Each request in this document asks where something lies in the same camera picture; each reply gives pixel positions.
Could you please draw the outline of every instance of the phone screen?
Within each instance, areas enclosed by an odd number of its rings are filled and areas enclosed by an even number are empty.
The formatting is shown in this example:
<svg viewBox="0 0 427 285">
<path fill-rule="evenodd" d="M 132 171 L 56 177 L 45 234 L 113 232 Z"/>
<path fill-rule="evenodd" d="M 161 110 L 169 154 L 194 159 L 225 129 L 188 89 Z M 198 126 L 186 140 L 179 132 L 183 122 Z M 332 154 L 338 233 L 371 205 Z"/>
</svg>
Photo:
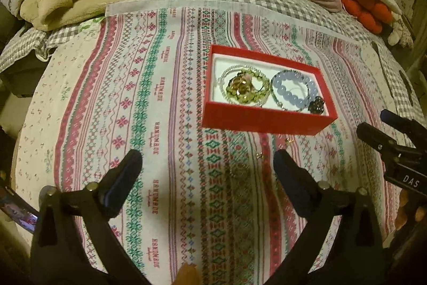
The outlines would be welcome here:
<svg viewBox="0 0 427 285">
<path fill-rule="evenodd" d="M 0 209 L 18 225 L 34 233 L 37 211 L 2 183 L 0 183 Z"/>
</svg>

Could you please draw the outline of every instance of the blue beaded bracelet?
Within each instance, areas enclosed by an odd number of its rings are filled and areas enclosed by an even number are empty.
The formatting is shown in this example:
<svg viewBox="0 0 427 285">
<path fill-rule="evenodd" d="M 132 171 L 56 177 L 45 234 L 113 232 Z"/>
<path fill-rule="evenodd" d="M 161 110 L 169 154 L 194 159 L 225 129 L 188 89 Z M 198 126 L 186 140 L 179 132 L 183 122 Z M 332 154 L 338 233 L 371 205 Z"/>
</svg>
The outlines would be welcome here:
<svg viewBox="0 0 427 285">
<path fill-rule="evenodd" d="M 287 91 L 286 87 L 282 85 L 282 82 L 286 80 L 291 80 L 295 83 L 304 84 L 307 87 L 307 97 L 302 99 L 292 94 L 290 91 Z M 313 80 L 311 80 L 309 76 L 292 69 L 285 69 L 277 73 L 271 79 L 271 84 L 270 84 L 270 93 L 274 101 L 282 110 L 287 110 L 283 106 L 283 103 L 278 100 L 273 88 L 277 89 L 277 94 L 279 96 L 282 96 L 285 101 L 289 102 L 290 104 L 298 108 L 295 111 L 304 110 L 310 104 L 310 102 L 314 101 L 314 99 L 319 95 L 319 91 L 317 90 L 316 83 Z"/>
</svg>

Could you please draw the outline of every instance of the red stuffed toy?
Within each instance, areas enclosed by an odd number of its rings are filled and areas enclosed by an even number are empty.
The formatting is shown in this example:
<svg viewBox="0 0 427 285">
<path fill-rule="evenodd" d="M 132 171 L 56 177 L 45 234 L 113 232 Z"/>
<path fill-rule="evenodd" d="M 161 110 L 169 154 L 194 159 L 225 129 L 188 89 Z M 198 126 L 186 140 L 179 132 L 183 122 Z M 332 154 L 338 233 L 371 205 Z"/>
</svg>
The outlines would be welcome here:
<svg viewBox="0 0 427 285">
<path fill-rule="evenodd" d="M 349 14 L 370 32 L 380 34 L 383 30 L 381 22 L 390 24 L 393 21 L 392 12 L 379 0 L 341 0 Z"/>
</svg>

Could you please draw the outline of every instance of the bracelet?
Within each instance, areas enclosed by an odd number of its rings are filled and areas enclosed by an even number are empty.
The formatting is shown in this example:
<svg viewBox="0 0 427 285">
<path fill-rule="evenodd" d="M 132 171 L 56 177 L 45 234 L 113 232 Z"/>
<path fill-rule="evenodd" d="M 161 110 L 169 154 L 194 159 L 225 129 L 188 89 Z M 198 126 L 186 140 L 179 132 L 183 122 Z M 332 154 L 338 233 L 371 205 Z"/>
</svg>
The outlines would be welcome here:
<svg viewBox="0 0 427 285">
<path fill-rule="evenodd" d="M 298 96 L 292 94 L 290 91 L 286 90 L 286 87 L 282 85 L 283 81 L 291 80 L 296 83 L 303 83 L 307 87 L 307 97 L 304 99 L 298 98 Z M 277 73 L 271 79 L 270 84 L 270 93 L 275 101 L 275 103 L 282 109 L 288 110 L 283 106 L 283 103 L 278 100 L 273 87 L 277 89 L 277 94 L 282 96 L 285 101 L 288 101 L 292 105 L 297 107 L 297 110 L 294 111 L 302 111 L 307 106 L 310 105 L 312 101 L 318 97 L 319 91 L 317 90 L 317 86 L 314 81 L 312 81 L 309 76 L 292 69 L 285 69 Z"/>
<path fill-rule="evenodd" d="M 224 88 L 227 75 L 233 72 L 238 72 L 237 76 L 232 78 L 228 82 L 228 86 Z M 253 77 L 262 81 L 263 86 L 261 89 L 256 90 L 255 86 L 253 86 Z M 270 81 L 266 75 L 260 70 L 246 65 L 235 65 L 227 68 L 218 79 L 218 85 L 224 99 L 231 104 L 248 104 L 253 102 L 256 106 L 262 106 L 270 94 Z"/>
</svg>

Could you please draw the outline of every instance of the checkered fabric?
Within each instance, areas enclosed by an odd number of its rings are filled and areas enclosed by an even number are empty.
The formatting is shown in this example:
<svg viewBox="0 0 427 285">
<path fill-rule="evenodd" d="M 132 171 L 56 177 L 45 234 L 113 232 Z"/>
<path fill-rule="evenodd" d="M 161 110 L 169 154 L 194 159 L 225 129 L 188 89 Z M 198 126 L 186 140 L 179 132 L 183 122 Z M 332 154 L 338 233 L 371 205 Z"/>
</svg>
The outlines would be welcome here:
<svg viewBox="0 0 427 285">
<path fill-rule="evenodd" d="M 0 54 L 0 72 L 33 51 L 39 60 L 47 62 L 47 36 L 47 33 L 35 28 L 30 28 L 27 31 L 25 31 L 25 27 L 21 28 Z"/>
<path fill-rule="evenodd" d="M 415 118 L 424 124 L 424 117 L 419 108 L 418 99 L 413 93 L 412 99 L 414 107 L 409 104 L 408 92 L 399 75 L 399 70 L 402 70 L 400 65 L 391 57 L 390 52 L 384 46 L 383 40 L 378 36 L 367 31 L 356 19 L 348 13 L 342 11 L 340 13 L 330 13 L 317 4 L 308 0 L 225 0 L 232 2 L 244 2 L 257 4 L 266 7 L 270 10 L 288 15 L 290 17 L 311 22 L 313 24 L 325 27 L 333 32 L 337 32 L 352 38 L 361 43 L 371 41 L 377 42 L 379 45 L 379 57 L 383 64 L 386 79 L 388 79 L 392 95 L 396 102 L 396 108 L 399 115 L 409 118 Z M 69 25 L 50 34 L 46 34 L 39 30 L 33 29 L 28 37 L 23 37 L 14 45 L 7 46 L 6 56 L 0 56 L 0 71 L 4 67 L 11 66 L 18 59 L 26 56 L 32 49 L 38 52 L 39 56 L 47 59 L 59 45 L 66 43 L 80 31 L 80 26 L 83 24 Z"/>
</svg>

